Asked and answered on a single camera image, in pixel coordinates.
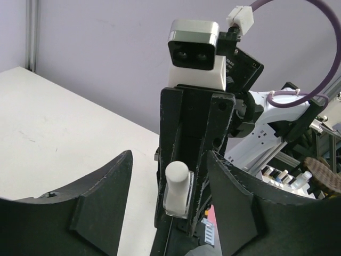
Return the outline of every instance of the white table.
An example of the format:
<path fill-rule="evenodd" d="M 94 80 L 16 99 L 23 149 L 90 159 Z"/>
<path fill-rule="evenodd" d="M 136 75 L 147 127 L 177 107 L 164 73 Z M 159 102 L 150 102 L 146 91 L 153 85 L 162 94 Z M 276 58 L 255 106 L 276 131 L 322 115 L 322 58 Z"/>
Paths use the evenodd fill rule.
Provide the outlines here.
<path fill-rule="evenodd" d="M 23 68 L 0 73 L 0 196 L 38 197 L 133 152 L 119 256 L 149 255 L 158 135 Z"/>

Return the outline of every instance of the white cap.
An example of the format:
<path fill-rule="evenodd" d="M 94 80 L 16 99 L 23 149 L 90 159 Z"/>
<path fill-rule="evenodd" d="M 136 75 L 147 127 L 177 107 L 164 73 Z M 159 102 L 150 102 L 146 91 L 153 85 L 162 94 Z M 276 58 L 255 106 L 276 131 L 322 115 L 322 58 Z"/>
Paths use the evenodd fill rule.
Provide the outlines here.
<path fill-rule="evenodd" d="M 304 178 L 305 180 L 309 180 L 311 177 L 313 177 L 313 175 L 309 171 L 305 171 L 302 174 L 302 178 Z"/>
<path fill-rule="evenodd" d="M 278 179 L 283 179 L 287 174 L 288 174 L 289 172 L 287 171 L 287 170 L 284 170 L 283 172 L 281 172 L 281 174 L 280 175 L 278 175 Z"/>
<path fill-rule="evenodd" d="M 287 177 L 284 179 L 283 183 L 284 183 L 284 184 L 288 184 L 288 183 L 291 182 L 292 180 L 293 180 L 293 177 L 292 177 L 292 176 L 287 176 Z"/>
<path fill-rule="evenodd" d="M 170 193 L 180 196 L 188 192 L 189 169 L 185 163 L 171 162 L 167 165 L 165 172 Z"/>

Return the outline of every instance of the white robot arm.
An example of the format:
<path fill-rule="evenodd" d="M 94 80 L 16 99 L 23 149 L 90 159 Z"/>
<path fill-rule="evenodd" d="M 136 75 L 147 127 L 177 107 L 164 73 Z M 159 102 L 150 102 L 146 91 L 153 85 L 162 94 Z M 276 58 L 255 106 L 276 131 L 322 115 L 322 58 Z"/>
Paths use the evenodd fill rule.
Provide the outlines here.
<path fill-rule="evenodd" d="M 292 90 L 294 92 L 294 90 L 290 88 L 285 88 L 284 90 Z M 298 120 L 310 106 L 308 102 L 305 102 L 292 108 L 276 108 L 266 100 L 269 92 L 250 91 L 250 93 L 255 99 L 255 103 L 263 106 L 264 112 L 256 121 L 252 133 L 225 154 L 225 158 L 233 163 L 234 166 L 248 172 L 253 170 L 252 167 L 255 164 L 255 161 L 266 152 L 269 152 L 269 150 L 280 150 L 285 146 L 285 142 L 282 141 L 281 137 L 275 136 L 276 131 L 269 124 L 278 121 L 293 122 Z M 290 103 L 302 97 L 303 96 L 300 95 L 279 95 L 276 96 L 274 100 L 278 103 Z"/>

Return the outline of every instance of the white cable connector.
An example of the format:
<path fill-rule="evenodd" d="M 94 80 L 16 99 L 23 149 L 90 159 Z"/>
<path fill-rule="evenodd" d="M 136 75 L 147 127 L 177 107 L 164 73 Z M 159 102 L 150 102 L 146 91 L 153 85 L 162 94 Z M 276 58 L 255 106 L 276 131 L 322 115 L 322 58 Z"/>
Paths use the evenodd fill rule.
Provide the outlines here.
<path fill-rule="evenodd" d="M 251 6 L 237 6 L 226 19 L 228 26 L 238 25 L 240 35 L 243 36 L 254 24 L 254 14 Z"/>

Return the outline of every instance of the black 3d-printed part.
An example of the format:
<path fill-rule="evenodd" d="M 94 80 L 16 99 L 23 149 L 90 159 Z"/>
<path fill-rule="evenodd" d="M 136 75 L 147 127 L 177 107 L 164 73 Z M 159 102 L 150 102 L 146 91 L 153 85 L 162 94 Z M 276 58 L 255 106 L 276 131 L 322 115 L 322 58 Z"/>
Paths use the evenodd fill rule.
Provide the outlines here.
<path fill-rule="evenodd" d="M 163 198 L 166 187 L 165 169 L 173 161 L 184 162 L 194 172 L 194 188 L 189 216 L 183 233 L 192 237 L 197 224 L 212 200 L 207 177 L 206 154 L 209 150 L 222 150 L 236 100 L 233 94 L 180 85 L 165 88 L 160 104 L 160 155 L 157 172 L 158 199 L 155 227 L 158 228 L 153 248 L 161 241 L 167 244 L 170 221 L 164 216 Z M 167 248 L 155 249 L 151 254 L 168 255 Z"/>
<path fill-rule="evenodd" d="M 125 151 L 40 198 L 0 199 L 0 255 L 117 255 L 132 165 Z"/>
<path fill-rule="evenodd" d="M 282 89 L 291 88 L 297 89 L 293 83 L 286 83 Z M 282 139 L 288 143 L 294 142 L 309 128 L 309 125 L 314 121 L 319 113 L 323 110 L 323 105 L 318 103 L 315 99 L 309 101 L 310 106 L 305 113 L 296 121 L 278 121 L 269 124 L 275 131 L 276 136 L 281 136 Z"/>
<path fill-rule="evenodd" d="M 314 200 L 288 193 L 212 151 L 207 164 L 224 256 L 340 254 L 340 197 Z"/>

